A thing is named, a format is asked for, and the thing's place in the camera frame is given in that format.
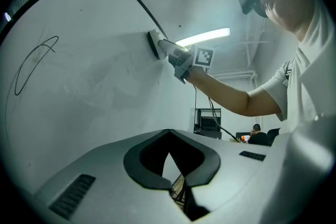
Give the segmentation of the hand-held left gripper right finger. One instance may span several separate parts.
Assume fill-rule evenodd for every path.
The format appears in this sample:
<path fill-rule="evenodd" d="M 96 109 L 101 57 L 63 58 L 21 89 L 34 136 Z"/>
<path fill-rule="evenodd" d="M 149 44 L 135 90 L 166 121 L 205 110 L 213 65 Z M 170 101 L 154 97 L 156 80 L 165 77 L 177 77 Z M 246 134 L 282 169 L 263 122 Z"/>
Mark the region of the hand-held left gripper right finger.
<path fill-rule="evenodd" d="M 196 204 L 209 211 L 195 223 L 277 223 L 266 218 L 266 209 L 278 184 L 289 133 L 278 135 L 271 147 L 179 133 L 212 148 L 221 158 L 210 183 L 191 189 Z"/>

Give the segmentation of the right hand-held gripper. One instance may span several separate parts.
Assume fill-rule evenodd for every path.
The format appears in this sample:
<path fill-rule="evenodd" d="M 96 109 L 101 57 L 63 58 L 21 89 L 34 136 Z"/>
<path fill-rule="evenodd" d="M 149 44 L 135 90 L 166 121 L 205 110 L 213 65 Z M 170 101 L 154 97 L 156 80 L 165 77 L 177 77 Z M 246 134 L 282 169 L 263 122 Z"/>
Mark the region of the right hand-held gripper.
<path fill-rule="evenodd" d="M 214 56 L 214 49 L 194 45 L 186 49 L 166 39 L 157 42 L 158 54 L 169 54 L 169 63 L 174 67 L 174 76 L 185 84 L 189 70 L 194 66 L 204 70 L 210 68 Z"/>

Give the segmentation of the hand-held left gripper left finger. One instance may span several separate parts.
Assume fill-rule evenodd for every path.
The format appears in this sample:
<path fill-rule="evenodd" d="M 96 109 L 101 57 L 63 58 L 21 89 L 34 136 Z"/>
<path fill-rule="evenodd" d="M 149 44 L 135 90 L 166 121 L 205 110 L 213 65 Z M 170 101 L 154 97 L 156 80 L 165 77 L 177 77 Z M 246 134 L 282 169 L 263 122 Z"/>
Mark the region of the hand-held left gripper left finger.
<path fill-rule="evenodd" d="M 48 223 L 190 223 L 168 189 L 148 189 L 124 168 L 134 146 L 166 130 L 98 146 L 57 172 L 34 197 Z"/>

